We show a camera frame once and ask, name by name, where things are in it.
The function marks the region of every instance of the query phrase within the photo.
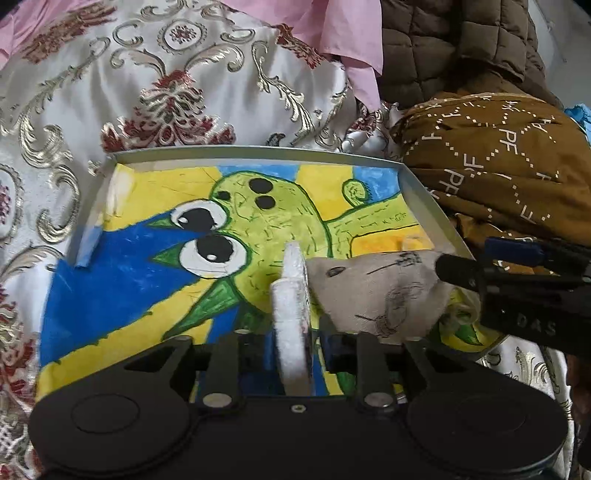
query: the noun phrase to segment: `brown quilted jacket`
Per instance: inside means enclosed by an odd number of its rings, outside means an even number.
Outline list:
[[[491,72],[554,106],[528,0],[381,0],[380,94],[408,108],[441,91],[481,93]],[[500,92],[485,82],[490,91]]]

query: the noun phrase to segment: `metal tray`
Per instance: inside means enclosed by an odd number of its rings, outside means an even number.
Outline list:
[[[240,162],[252,164],[339,164],[362,167],[391,168],[398,172],[400,192],[417,221],[434,245],[434,249],[461,257],[473,258],[463,239],[456,232],[427,189],[403,163],[379,158],[363,157],[342,153],[280,147],[243,147],[215,145],[196,147],[147,148],[109,155],[100,169],[103,177],[87,195],[81,205],[77,228],[73,232],[66,260],[76,264],[80,251],[93,237],[93,231],[105,208],[109,183],[117,164],[132,167],[138,171],[171,170],[198,166],[236,165]],[[463,290],[464,297],[477,312],[480,301],[474,292]],[[499,338],[476,353],[466,353],[471,359],[484,356],[505,337]]]

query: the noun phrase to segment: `blue paint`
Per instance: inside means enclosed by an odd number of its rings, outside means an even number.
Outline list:
[[[324,375],[322,373],[322,364],[318,352],[314,352],[312,362],[312,382],[314,383],[314,395],[317,397],[326,397],[329,394],[329,389],[326,388]]]
[[[278,177],[289,181],[295,181],[299,165],[231,165],[218,166],[217,169],[223,176],[236,173],[237,171],[256,171],[271,177]]]
[[[225,312],[217,315],[212,322],[212,327],[207,334],[207,342],[215,343],[225,333],[234,331],[234,320],[236,320],[236,314],[238,313],[238,307],[226,310]]]
[[[380,202],[400,192],[398,172],[391,168],[353,167],[353,178],[365,183],[370,203]]]
[[[164,216],[103,232],[88,268],[58,263],[41,331],[41,366],[129,325],[156,302],[199,280],[186,270],[150,261],[198,236],[146,225]]]
[[[273,332],[265,335],[263,370],[241,375],[240,389],[244,395],[285,395],[285,389],[277,370]]]

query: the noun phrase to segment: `screw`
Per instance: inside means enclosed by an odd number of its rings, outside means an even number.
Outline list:
[[[389,393],[373,392],[364,398],[365,403],[370,407],[386,408],[394,403],[394,398]]]
[[[304,413],[306,411],[306,406],[305,405],[292,405],[291,411],[293,413]]]
[[[225,393],[210,393],[203,397],[203,404],[209,408],[224,408],[232,403],[232,397]]]

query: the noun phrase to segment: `pink fabric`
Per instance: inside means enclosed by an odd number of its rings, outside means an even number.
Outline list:
[[[382,73],[382,7],[379,0],[224,0],[226,5],[293,35],[323,54],[340,55],[355,96],[370,111],[381,101],[375,76]]]
[[[38,30],[68,10],[96,0],[24,0],[0,22],[0,69]]]
[[[96,0],[24,0],[0,22],[0,69],[38,30],[60,14]],[[225,0],[231,8],[277,25],[296,38],[343,60],[355,96],[370,111],[381,101],[375,75],[382,73],[382,10],[379,0]]]

